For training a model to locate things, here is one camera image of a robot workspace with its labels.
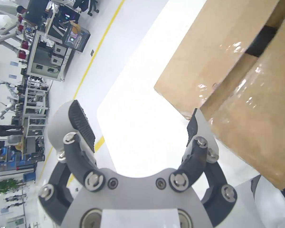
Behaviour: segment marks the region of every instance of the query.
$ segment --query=robotic arm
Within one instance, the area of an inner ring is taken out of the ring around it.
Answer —
[[[128,178],[97,167],[95,136],[77,100],[65,103],[49,125],[48,137],[58,163],[48,184],[41,188],[39,201],[61,228],[104,228],[107,210],[169,209],[177,210],[178,227],[216,227],[236,203],[237,193],[217,163],[218,147],[199,109],[187,126],[189,140],[179,168],[164,169],[147,178]],[[203,172],[209,189],[200,201],[191,186]],[[71,173],[83,186],[74,199],[66,187]]]

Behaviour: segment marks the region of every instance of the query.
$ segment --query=computer monitor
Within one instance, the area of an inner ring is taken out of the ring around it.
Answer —
[[[48,0],[30,0],[23,18],[33,24],[41,25]]]

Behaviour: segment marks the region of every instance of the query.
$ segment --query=potted plant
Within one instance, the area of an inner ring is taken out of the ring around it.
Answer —
[[[16,191],[23,186],[22,180],[5,179],[0,181],[0,194],[7,194],[10,191]]]

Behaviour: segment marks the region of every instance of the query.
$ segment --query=metal bolt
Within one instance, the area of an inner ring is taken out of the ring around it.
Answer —
[[[45,201],[48,201],[54,194],[54,187],[51,184],[44,185],[40,191],[39,196],[43,198]]]
[[[175,176],[174,182],[175,182],[175,184],[176,184],[177,186],[180,186],[180,185],[184,185],[184,184],[186,183],[186,179],[184,178],[183,175],[177,174],[177,175]]]
[[[59,162],[61,163],[65,163],[66,162],[66,155],[65,155],[65,152],[64,150],[61,150],[57,153],[57,159]]]
[[[75,136],[72,133],[69,133],[69,134],[66,135],[66,141],[70,142],[70,141],[72,141],[74,139],[74,137]]]
[[[110,178],[108,181],[108,187],[111,190],[114,190],[118,186],[118,180],[116,178]]]
[[[208,148],[207,162],[214,164],[218,159],[219,156],[211,148]]]
[[[195,140],[197,141],[198,145],[202,148],[206,148],[207,147],[207,140],[203,137],[195,137]]]
[[[59,158],[64,158],[65,157],[65,152],[62,151],[61,154],[59,155]]]
[[[99,187],[101,187],[103,181],[104,181],[103,175],[98,176],[97,174],[94,174],[94,172],[90,172],[85,179],[85,187],[89,191],[95,191]]]
[[[75,135],[76,135],[76,132],[70,132],[70,133],[66,134],[63,138],[63,143],[64,144],[73,143],[75,140]]]
[[[235,202],[235,192],[234,192],[234,188],[230,185],[224,185],[222,187],[222,195],[224,197],[225,200],[227,200],[230,203]]]
[[[88,184],[92,186],[96,186],[99,182],[99,177],[97,174],[93,174],[88,178]]]
[[[51,193],[51,189],[49,187],[44,187],[43,189],[40,190],[39,196],[45,199],[48,197]]]
[[[155,183],[156,183],[156,187],[159,188],[160,190],[163,190],[167,186],[167,183],[165,182],[163,178],[156,179]]]
[[[178,218],[180,220],[180,228],[192,228],[192,221],[189,215],[183,210],[178,210]]]
[[[185,191],[188,189],[189,186],[189,179],[185,173],[182,174],[176,174],[173,173],[170,175],[170,186],[172,189],[175,189],[176,191]]]
[[[81,228],[100,228],[102,212],[99,209],[90,210],[82,219]]]

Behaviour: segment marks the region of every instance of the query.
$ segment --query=yellow floor line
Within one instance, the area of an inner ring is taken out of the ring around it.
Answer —
[[[102,36],[102,38],[101,38],[101,40],[100,40],[100,42],[99,42],[99,44],[98,44],[98,46],[97,46],[97,49],[96,49],[95,53],[93,54],[93,57],[92,57],[92,59],[91,59],[89,65],[88,65],[88,67],[87,67],[85,73],[84,73],[84,75],[83,75],[83,77],[82,77],[82,79],[81,79],[81,81],[80,81],[80,84],[78,85],[78,88],[77,88],[77,90],[76,90],[76,92],[75,92],[75,95],[73,96],[73,99],[75,99],[75,98],[77,97],[77,94],[78,94],[78,92],[79,92],[79,90],[80,90],[80,87],[82,86],[82,84],[83,84],[83,82],[84,82],[84,80],[85,80],[85,77],[86,77],[87,73],[89,72],[89,69],[90,69],[92,63],[93,63],[95,57],[97,56],[97,53],[98,53],[98,51],[99,51],[99,49],[100,49],[100,47],[101,47],[101,45],[102,45],[102,43],[103,43],[105,37],[107,36],[107,34],[108,34],[108,32],[109,32],[109,30],[110,30],[110,28],[111,28],[113,22],[115,21],[116,16],[118,15],[118,13],[119,13],[121,7],[123,6],[124,2],[125,2],[125,0],[122,0],[121,3],[119,4],[119,6],[117,7],[117,9],[116,9],[116,11],[115,11],[115,13],[114,13],[114,15],[113,15],[113,17],[112,17],[112,19],[111,19],[111,21],[110,21],[108,27],[107,27],[107,29],[105,30],[105,32],[104,32],[104,34],[103,34],[103,36]],[[99,140],[99,141],[96,143],[96,145],[95,145],[95,152],[103,145],[104,142],[105,142],[105,139],[104,139],[104,137],[102,136],[102,137],[100,138],[100,140]],[[51,152],[52,152],[52,149],[53,149],[53,147],[51,147],[51,149],[49,150],[48,156],[47,156],[47,158],[46,158],[46,160],[45,160],[45,163],[44,163],[44,165],[43,165],[41,174],[40,174],[39,179],[38,179],[38,181],[37,181],[38,184],[39,184],[39,181],[40,181],[40,179],[41,179],[41,177],[42,177],[42,175],[43,175],[44,169],[45,169],[45,167],[46,167],[46,164],[47,164],[47,162],[48,162],[48,158],[49,158],[49,156],[50,156],[50,154],[51,154]],[[68,182],[68,185],[70,184],[70,182],[71,182],[73,179],[74,179],[74,177],[73,177],[73,175],[71,175],[71,176],[70,176],[70,179],[69,179],[69,182]]]

